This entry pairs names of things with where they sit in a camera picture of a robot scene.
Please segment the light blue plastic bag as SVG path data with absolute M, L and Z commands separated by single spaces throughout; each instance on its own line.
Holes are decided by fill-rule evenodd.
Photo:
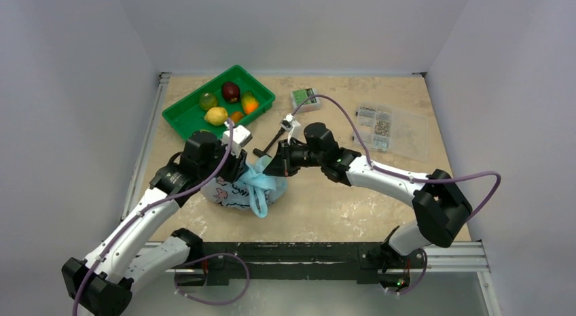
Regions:
M 216 177 L 200 193 L 209 201 L 222 207 L 252 211 L 259 218 L 268 215 L 273 205 L 286 191 L 287 180 L 264 174 L 264 169 L 272 161 L 269 156 L 258 158 L 254 164 L 234 183 Z

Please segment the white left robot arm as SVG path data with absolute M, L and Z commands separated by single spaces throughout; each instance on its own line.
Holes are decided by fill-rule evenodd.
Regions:
M 236 181 L 248 169 L 244 126 L 221 137 L 200 130 L 158 169 L 144 195 L 119 226 L 84 258 L 69 258 L 62 275 L 73 299 L 72 314 L 121 315 L 133 295 L 173 266 L 202 266 L 202 239 L 181 228 L 158 247 L 140 254 L 152 234 L 212 179 Z

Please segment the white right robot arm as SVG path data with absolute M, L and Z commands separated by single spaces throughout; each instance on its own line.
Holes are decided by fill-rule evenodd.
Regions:
M 306 126 L 304 138 L 279 141 L 264 174 L 291 177 L 303 167 L 318 167 L 335 183 L 367 188 L 411 207 L 415 220 L 398 226 L 380 246 L 389 266 L 400 265 L 410 253 L 428 245 L 450 247 L 471 216 L 470 203 L 443 170 L 412 173 L 370 162 L 366 155 L 339 146 L 322 122 Z

